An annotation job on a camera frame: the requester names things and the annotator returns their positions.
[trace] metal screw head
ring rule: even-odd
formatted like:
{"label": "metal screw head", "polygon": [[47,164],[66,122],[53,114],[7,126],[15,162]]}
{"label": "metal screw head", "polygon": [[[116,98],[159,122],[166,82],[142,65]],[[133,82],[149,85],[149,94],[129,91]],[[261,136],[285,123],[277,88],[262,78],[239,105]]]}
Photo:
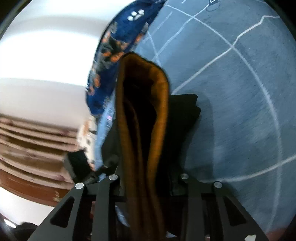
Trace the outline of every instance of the metal screw head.
{"label": "metal screw head", "polygon": [[109,176],[110,180],[116,180],[118,178],[118,176],[116,174],[112,174]]}
{"label": "metal screw head", "polygon": [[182,173],[182,174],[181,174],[181,179],[186,180],[186,179],[188,179],[188,178],[189,178],[189,176],[188,176],[187,173]]}
{"label": "metal screw head", "polygon": [[83,183],[77,183],[77,184],[75,185],[75,187],[76,187],[76,189],[81,189],[81,188],[84,187],[84,184],[83,184]]}
{"label": "metal screw head", "polygon": [[215,188],[221,188],[222,187],[222,183],[220,183],[220,182],[214,182],[214,187]]}

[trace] black metal bracket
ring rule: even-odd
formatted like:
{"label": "black metal bracket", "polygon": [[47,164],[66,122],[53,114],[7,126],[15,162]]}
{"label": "black metal bracket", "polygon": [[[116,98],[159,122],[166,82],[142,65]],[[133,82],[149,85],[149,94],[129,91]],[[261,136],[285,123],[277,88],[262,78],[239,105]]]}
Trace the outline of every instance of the black metal bracket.
{"label": "black metal bracket", "polygon": [[[184,199],[180,241],[268,241],[264,232],[221,182],[198,182],[182,174],[179,178],[187,194]],[[58,203],[29,241],[115,241],[115,202],[125,202],[119,196],[119,176],[112,174],[99,183],[75,187]],[[91,202],[95,201],[93,221]]]}
{"label": "black metal bracket", "polygon": [[240,202],[221,182],[202,183],[182,174],[187,205],[181,240],[268,241],[268,238]]}

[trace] black object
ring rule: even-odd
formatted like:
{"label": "black object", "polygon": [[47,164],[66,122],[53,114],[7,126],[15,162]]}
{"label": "black object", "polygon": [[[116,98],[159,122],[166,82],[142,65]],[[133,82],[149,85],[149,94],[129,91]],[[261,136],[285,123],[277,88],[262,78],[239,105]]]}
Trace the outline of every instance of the black object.
{"label": "black object", "polygon": [[209,0],[209,5],[205,9],[208,12],[215,11],[220,7],[221,2],[219,0]]}
{"label": "black object", "polygon": [[16,228],[6,225],[2,214],[0,213],[0,240],[1,241],[27,241],[35,231],[37,225],[33,223],[22,223]]}
{"label": "black object", "polygon": [[0,40],[3,37],[8,26],[14,18],[24,9],[32,0],[9,0],[1,1],[0,8]]}
{"label": "black object", "polygon": [[91,174],[84,150],[68,152],[64,158],[64,167],[75,183],[84,181]]}
{"label": "black object", "polygon": [[284,234],[278,241],[295,241],[296,237],[296,215],[294,216],[292,222],[289,224]]}
{"label": "black object", "polygon": [[[268,241],[263,231],[238,200],[220,182],[206,184],[182,174],[179,178],[184,195],[174,196],[183,203],[180,241],[237,241],[256,235],[256,240]],[[119,176],[110,175],[99,183],[82,183],[69,191],[37,227],[29,241],[91,241],[118,240],[115,202],[125,202],[118,194]],[[91,202],[96,201],[91,226]]]}
{"label": "black object", "polygon": [[[171,193],[170,189],[173,187],[172,183],[177,181],[178,175],[176,176],[173,169],[180,169],[179,160],[183,143],[200,115],[200,108],[196,106],[197,95],[195,94],[169,96],[168,102],[168,122],[156,177],[157,193],[161,197],[168,197]],[[104,165],[117,167],[115,174],[123,176],[117,119],[113,121],[102,145],[102,159]]]}

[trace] wooden cabinet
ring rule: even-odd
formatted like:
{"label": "wooden cabinet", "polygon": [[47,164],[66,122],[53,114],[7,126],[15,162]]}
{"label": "wooden cabinet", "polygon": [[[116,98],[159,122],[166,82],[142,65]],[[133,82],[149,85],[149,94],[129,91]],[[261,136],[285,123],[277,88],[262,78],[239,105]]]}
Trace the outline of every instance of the wooden cabinet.
{"label": "wooden cabinet", "polygon": [[76,149],[77,130],[0,115],[0,186],[55,206],[74,186],[63,166]]}

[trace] white wall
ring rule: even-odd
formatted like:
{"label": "white wall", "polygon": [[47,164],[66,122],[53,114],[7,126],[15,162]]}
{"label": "white wall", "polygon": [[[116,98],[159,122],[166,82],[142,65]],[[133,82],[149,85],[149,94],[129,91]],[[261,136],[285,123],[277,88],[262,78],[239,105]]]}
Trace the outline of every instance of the white wall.
{"label": "white wall", "polygon": [[[132,0],[33,0],[0,41],[0,113],[77,128],[99,38]],[[37,225],[52,207],[0,188],[0,212]]]}
{"label": "white wall", "polygon": [[29,201],[0,187],[0,212],[16,224],[39,225],[51,210],[53,207]]}

